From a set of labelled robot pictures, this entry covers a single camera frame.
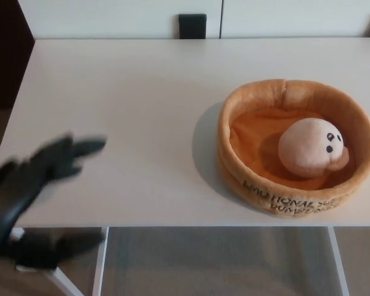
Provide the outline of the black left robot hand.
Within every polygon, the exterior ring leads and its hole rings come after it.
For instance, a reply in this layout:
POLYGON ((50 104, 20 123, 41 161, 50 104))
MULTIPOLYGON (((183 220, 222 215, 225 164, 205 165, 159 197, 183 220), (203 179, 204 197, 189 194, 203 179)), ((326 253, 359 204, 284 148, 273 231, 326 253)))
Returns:
POLYGON ((67 134, 40 147, 30 158, 10 159, 0 166, 0 258, 15 266, 54 271, 59 263, 82 255, 100 245, 102 232, 64 234, 53 241, 45 233, 25 232, 15 239, 11 232, 20 216, 49 183, 74 177, 82 167, 80 157, 101 151, 106 138, 91 137, 74 141, 67 134))

